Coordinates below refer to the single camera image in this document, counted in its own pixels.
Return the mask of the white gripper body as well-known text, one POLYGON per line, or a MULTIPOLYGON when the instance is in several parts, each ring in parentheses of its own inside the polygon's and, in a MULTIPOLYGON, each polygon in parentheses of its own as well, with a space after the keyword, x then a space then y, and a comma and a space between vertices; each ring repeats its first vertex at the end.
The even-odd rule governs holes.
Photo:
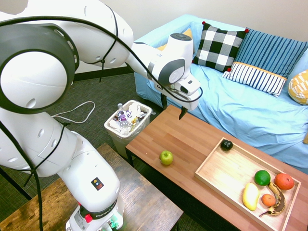
POLYGON ((201 88, 199 88, 192 95, 188 95, 180 90, 176 90, 171 87, 162 87, 157 83, 154 83, 154 87, 157 91, 164 94, 167 98, 171 98, 173 101, 177 102, 182 107, 185 107, 188 110, 194 110, 198 106, 199 99, 202 96, 201 88))

